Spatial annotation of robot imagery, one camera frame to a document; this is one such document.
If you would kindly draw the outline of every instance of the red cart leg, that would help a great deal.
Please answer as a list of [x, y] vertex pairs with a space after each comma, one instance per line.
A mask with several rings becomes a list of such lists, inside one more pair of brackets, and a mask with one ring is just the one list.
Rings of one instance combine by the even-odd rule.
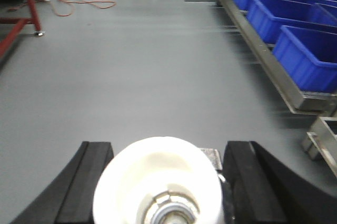
[[41, 30], [41, 24], [37, 16], [36, 8], [35, 8], [35, 2], [34, 0], [27, 0], [29, 11], [31, 12], [31, 21], [35, 26], [35, 36], [43, 36], [43, 32]]
[[14, 39], [17, 37], [19, 32], [22, 30], [22, 28], [27, 24], [28, 20], [27, 19], [22, 19], [19, 20], [11, 32], [6, 36], [4, 40], [1, 41], [0, 43], [0, 58], [2, 55], [6, 52], [6, 50], [10, 47]]

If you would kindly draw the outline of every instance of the white cylindrical part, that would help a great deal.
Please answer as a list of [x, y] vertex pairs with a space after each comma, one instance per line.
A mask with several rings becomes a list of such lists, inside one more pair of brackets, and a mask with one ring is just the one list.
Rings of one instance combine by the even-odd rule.
[[173, 137], [137, 141], [97, 184], [95, 224], [223, 224], [217, 173], [196, 146]]

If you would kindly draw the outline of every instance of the gray floor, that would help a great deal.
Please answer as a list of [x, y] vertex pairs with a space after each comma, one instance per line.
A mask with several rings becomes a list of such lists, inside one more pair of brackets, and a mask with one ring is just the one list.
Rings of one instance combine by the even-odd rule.
[[[118, 153], [170, 135], [223, 153], [227, 141], [254, 140], [337, 196], [327, 166], [300, 148], [314, 118], [288, 111], [222, 8], [115, 1], [106, 10], [76, 5], [65, 18], [38, 4], [46, 35], [32, 37], [29, 26], [9, 51], [0, 71], [0, 223], [52, 181], [82, 141], [111, 141]], [[3, 36], [8, 27], [0, 27]]]

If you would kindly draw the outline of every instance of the metal shelf frame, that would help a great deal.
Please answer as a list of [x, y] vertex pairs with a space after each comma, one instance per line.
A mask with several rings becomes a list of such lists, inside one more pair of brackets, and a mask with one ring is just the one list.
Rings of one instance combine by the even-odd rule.
[[293, 82], [255, 29], [232, 0], [218, 0], [240, 30], [247, 45], [260, 61], [266, 74], [294, 114], [332, 116], [337, 108], [336, 93], [303, 92]]
[[8, 35], [0, 41], [0, 60], [2, 59], [5, 52], [9, 49], [11, 44], [16, 39], [17, 35], [21, 32], [21, 30], [25, 27], [27, 24], [33, 24], [35, 27], [35, 36], [41, 37], [43, 36], [43, 32], [41, 29], [41, 24], [38, 19], [37, 11], [35, 8], [35, 2], [34, 0], [27, 0], [27, 5], [29, 7], [29, 11], [31, 14], [31, 17], [18, 17], [18, 18], [4, 18], [0, 17], [0, 24], [14, 24], [14, 27], [8, 33]]
[[318, 117], [302, 148], [312, 160], [323, 158], [337, 177], [337, 118]]

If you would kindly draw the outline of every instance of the round metal base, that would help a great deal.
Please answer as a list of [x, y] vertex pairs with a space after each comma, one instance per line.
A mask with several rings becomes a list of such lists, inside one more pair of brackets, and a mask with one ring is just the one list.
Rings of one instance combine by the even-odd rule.
[[199, 210], [192, 199], [167, 191], [153, 198], [142, 224], [193, 224], [198, 214]]
[[43, 31], [35, 31], [34, 32], [34, 36], [35, 37], [42, 37], [44, 35], [44, 32]]

